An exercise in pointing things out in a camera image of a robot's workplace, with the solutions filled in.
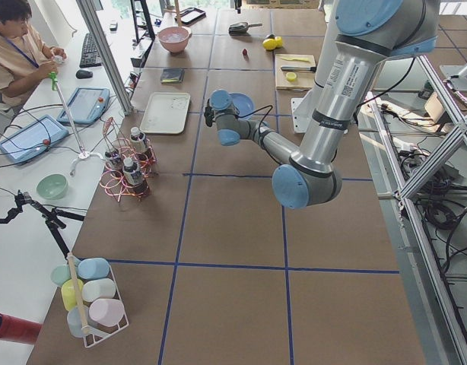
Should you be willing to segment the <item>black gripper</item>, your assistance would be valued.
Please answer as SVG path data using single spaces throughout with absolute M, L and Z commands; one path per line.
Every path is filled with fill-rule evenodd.
M 212 127 L 214 123 L 214 112 L 210 105 L 210 100 L 207 100 L 204 110 L 205 124 L 207 127 Z

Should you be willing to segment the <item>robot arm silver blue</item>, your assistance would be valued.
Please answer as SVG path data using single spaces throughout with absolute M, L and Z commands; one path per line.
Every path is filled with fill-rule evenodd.
M 342 178 L 332 165 L 351 117 L 367 95 L 380 66 L 407 59 L 436 46 L 439 1 L 337 1 L 316 74 L 326 71 L 319 99 L 311 104 L 310 123 L 300 145 L 259 120 L 246 120 L 226 90 L 214 91 L 205 123 L 215 126 L 223 146 L 249 139 L 279 166 L 272 174 L 276 199 L 286 208 L 305 208 L 333 200 Z

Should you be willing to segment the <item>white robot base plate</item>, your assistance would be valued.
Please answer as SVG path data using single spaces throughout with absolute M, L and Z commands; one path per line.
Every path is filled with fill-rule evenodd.
M 291 115 L 294 132 L 303 134 L 307 131 L 314 110 L 314 105 L 307 97 L 291 99 Z

